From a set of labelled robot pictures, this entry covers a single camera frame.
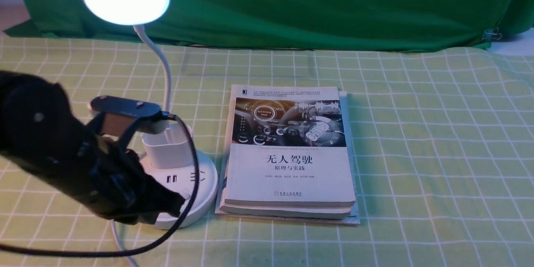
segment screw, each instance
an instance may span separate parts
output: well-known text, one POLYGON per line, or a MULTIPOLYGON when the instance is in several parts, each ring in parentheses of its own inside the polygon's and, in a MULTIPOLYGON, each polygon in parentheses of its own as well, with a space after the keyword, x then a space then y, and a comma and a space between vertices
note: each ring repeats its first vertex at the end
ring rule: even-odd
POLYGON ((43 115, 43 113, 35 113, 35 115, 34 115, 34 121, 35 121, 35 123, 39 123, 39 122, 41 122, 42 120, 44 120, 44 115, 43 115))

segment book cover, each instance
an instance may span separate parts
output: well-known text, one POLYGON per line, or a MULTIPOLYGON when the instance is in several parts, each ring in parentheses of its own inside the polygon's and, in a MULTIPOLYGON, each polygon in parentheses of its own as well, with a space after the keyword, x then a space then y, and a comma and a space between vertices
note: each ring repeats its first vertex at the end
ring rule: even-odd
POLYGON ((228 121, 226 204, 355 203, 337 88, 233 85, 228 121))
MULTIPOLYGON (((355 179, 355 149, 353 144, 353 138, 352 138, 352 132, 350 130, 350 123, 348 119, 348 100, 347 100, 347 93, 346 92, 340 92, 340 104, 341 104, 341 110, 342 115, 346 116, 345 119, 343 119, 343 124, 345 128, 345 139, 347 142, 347 152, 349 153, 349 161, 350 161, 350 171, 351 171, 351 178, 355 179)), ((227 124, 227 132, 229 128, 231 128, 231 124, 227 124)), ((230 213, 226 212, 225 210, 229 206, 233 206, 232 204, 226 204, 225 203, 225 192, 226 192, 226 182, 227 182, 227 159, 229 155, 229 146, 231 144, 231 137, 226 136, 225 137, 225 148, 224 153, 225 156, 223 157, 223 162, 221 165, 221 173, 219 175, 219 191, 217 194, 216 199, 216 205, 215 205, 215 214, 222 215, 222 216, 228 216, 228 217, 243 217, 243 218, 249 218, 249 219, 267 219, 267 220, 282 220, 282 221, 289 221, 289 222, 304 222, 304 223, 315 223, 315 224, 333 224, 333 225, 350 225, 350 226, 357 226, 360 224, 360 218, 359 218, 359 208, 358 208, 358 201, 356 198, 356 202, 350 207, 350 214, 348 217, 343 219, 324 219, 322 217, 309 217, 304 215, 278 215, 275 216, 275 214, 266 215, 266 214, 260 214, 261 212, 256 210, 248 210, 247 212, 241 212, 241 213, 230 213)), ((353 192, 355 195, 357 195, 357 187, 356 185, 353 186, 353 192)))

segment green backdrop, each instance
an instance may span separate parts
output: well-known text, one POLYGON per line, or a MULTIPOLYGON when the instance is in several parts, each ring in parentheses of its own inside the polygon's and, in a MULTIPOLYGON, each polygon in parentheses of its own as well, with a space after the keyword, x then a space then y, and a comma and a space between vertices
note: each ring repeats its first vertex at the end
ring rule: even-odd
MULTIPOLYGON (((10 36, 138 41, 82 0, 24 1, 32 20, 10 36)), ((174 45, 435 51, 486 47, 486 31, 521 33, 532 24, 534 0, 171 0, 146 31, 174 45)))

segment green cloth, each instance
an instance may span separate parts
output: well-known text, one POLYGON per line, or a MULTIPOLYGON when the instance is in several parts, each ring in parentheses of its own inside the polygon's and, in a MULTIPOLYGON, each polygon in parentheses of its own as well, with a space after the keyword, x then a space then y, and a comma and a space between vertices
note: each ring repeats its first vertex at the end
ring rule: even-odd
MULTIPOLYGON (((164 46, 172 106, 218 170, 232 84, 347 92, 360 227, 214 215, 135 256, 142 267, 532 267, 534 56, 212 50, 164 46)), ((0 37, 0 69, 60 83, 73 113, 101 95, 161 103, 158 57, 139 43, 0 37)), ((132 141, 144 151, 140 136, 132 141)), ((117 250, 109 223, 0 157, 0 243, 117 250)), ((126 248, 158 239, 119 227, 126 248)), ((0 252, 0 265, 128 267, 125 259, 0 252)))
MULTIPOLYGON (((9 29, 12 37, 139 41, 82 0, 24 1, 32 20, 9 29)), ((436 51, 488 47, 482 37, 500 22, 501 33, 528 29, 534 0, 171 0, 147 34, 172 45, 436 51)))

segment car dashboard image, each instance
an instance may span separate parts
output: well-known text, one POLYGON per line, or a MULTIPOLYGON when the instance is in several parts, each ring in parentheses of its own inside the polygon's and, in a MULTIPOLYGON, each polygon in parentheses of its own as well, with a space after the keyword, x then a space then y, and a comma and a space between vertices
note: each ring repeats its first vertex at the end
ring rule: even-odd
POLYGON ((346 147, 338 100, 237 98, 232 142, 245 145, 346 147))

